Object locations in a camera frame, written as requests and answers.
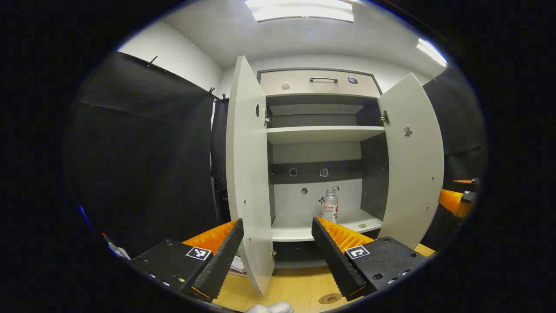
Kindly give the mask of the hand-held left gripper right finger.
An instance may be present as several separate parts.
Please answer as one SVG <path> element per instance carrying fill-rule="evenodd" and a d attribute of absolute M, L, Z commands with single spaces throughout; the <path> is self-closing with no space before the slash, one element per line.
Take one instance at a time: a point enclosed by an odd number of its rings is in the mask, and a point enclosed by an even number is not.
<path fill-rule="evenodd" d="M 347 301 L 403 281 L 427 260 L 390 236 L 374 240 L 318 216 L 312 219 L 311 234 Z"/>

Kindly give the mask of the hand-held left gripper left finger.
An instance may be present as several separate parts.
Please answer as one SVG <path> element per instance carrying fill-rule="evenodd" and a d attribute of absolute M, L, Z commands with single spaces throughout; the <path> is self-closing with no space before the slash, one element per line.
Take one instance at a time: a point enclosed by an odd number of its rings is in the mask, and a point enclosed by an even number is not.
<path fill-rule="evenodd" d="M 244 238 L 242 218 L 183 242 L 163 240 L 129 260 L 129 265 L 162 288 L 211 303 L 221 291 Z"/>

